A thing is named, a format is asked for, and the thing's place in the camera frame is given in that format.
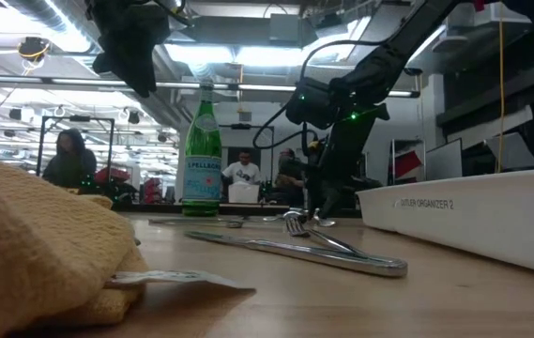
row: desk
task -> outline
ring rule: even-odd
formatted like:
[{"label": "desk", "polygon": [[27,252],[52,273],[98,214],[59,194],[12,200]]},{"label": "desk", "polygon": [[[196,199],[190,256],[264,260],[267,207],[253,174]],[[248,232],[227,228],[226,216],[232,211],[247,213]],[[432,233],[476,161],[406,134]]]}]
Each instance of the desk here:
[{"label": "desk", "polygon": [[408,262],[388,279],[183,237],[218,231],[290,242],[281,226],[152,226],[136,220],[152,269],[199,269],[256,287],[152,284],[119,326],[39,337],[534,337],[534,271],[341,220],[325,232]]}]

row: green glass bottle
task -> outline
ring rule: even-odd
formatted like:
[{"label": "green glass bottle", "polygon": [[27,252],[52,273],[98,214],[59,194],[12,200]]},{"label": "green glass bottle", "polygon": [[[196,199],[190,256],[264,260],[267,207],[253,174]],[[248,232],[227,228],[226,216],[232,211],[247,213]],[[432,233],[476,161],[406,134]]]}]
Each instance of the green glass bottle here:
[{"label": "green glass bottle", "polygon": [[185,145],[183,214],[215,216],[221,200],[221,133],[212,107],[213,84],[202,83],[200,107]]}]

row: hoodie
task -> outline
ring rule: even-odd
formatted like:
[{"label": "hoodie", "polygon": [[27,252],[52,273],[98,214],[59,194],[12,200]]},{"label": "hoodie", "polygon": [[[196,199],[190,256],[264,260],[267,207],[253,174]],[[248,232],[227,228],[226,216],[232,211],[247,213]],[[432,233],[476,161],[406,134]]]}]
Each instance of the hoodie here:
[{"label": "hoodie", "polygon": [[76,129],[61,131],[58,139],[62,134],[70,137],[74,152],[67,153],[56,141],[56,156],[43,171],[43,179],[59,187],[79,188],[87,175],[96,173],[96,156],[85,148],[83,136]]}]

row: man in white t-shirt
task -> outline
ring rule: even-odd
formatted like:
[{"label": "man in white t-shirt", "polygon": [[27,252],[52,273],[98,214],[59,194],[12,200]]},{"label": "man in white t-shirt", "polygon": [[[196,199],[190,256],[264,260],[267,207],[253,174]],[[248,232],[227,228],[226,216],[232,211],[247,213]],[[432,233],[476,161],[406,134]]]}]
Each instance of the man in white t-shirt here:
[{"label": "man in white t-shirt", "polygon": [[251,160],[249,149],[242,149],[239,152],[239,161],[231,163],[222,175],[232,178],[234,183],[260,184],[260,170]]}]

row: woman in dark hoodie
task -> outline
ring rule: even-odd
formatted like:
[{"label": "woman in dark hoodie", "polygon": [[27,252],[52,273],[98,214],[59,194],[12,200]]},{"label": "woman in dark hoodie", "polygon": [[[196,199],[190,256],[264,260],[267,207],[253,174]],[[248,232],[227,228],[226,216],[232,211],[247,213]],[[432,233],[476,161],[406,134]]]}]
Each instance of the woman in dark hoodie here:
[{"label": "woman in dark hoodie", "polygon": [[85,148],[76,129],[61,131],[56,141],[56,156],[43,171],[43,179],[63,188],[79,188],[87,175],[96,173],[96,156]]}]

